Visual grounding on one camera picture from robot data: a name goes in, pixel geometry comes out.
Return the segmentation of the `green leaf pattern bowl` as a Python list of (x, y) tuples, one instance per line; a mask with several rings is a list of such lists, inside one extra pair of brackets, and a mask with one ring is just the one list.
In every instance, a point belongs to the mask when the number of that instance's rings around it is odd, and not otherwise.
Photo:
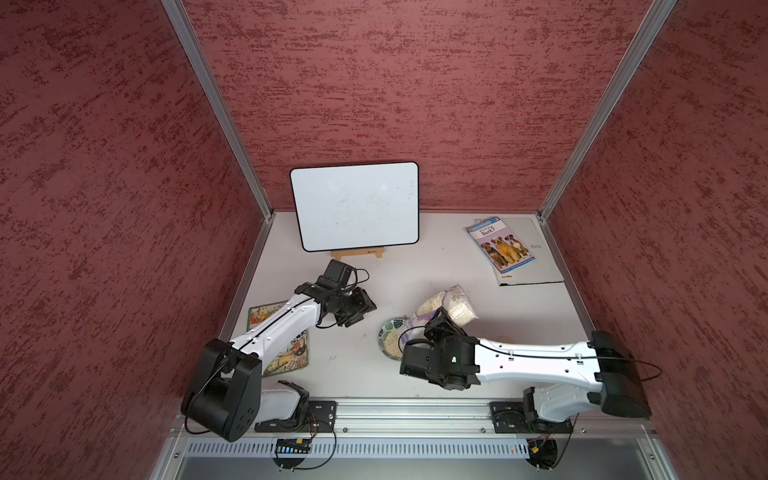
[(402, 316), (388, 320), (379, 330), (377, 342), (388, 358), (400, 361), (405, 344), (423, 337), (428, 320), (417, 316)]

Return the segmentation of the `clear oats bag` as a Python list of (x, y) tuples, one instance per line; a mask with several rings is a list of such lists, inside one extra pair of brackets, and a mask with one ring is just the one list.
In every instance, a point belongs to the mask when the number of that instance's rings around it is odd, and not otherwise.
[(427, 299), (416, 310), (415, 314), (418, 317), (431, 318), (439, 308), (443, 308), (450, 319), (459, 327), (479, 318), (468, 295), (459, 284), (441, 290)]

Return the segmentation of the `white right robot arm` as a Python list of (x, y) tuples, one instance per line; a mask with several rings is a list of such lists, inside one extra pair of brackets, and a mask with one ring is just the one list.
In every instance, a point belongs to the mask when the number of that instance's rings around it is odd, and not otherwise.
[(651, 406), (638, 370), (643, 362), (614, 335), (559, 345), (508, 344), (466, 333), (440, 307), (400, 334), (400, 373), (445, 390), (463, 391), (502, 380), (528, 381), (523, 415), (560, 424), (588, 410), (648, 419)]

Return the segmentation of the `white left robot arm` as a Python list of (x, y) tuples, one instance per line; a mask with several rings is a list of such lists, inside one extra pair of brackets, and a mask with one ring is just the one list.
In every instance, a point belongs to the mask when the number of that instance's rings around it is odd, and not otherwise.
[(203, 348), (181, 403), (181, 414), (234, 442), (255, 423), (287, 420), (294, 415), (301, 393), (293, 389), (265, 390), (263, 372), (277, 354), (328, 314), (337, 326), (353, 325), (377, 309), (367, 292), (323, 288), (312, 283), (295, 294), (257, 327), (231, 341), (213, 339)]

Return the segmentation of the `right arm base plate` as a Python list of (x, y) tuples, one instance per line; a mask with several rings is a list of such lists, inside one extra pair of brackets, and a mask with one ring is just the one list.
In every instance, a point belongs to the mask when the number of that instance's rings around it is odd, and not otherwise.
[(489, 410), (496, 434), (569, 434), (573, 423), (566, 420), (552, 423), (540, 419), (529, 420), (522, 402), (490, 402)]

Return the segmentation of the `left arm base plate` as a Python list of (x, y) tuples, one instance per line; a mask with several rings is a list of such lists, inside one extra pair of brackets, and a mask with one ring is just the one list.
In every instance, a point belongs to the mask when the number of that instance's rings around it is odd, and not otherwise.
[(306, 412), (299, 420), (271, 420), (255, 423), (256, 433), (332, 433), (338, 403), (330, 400), (309, 400)]

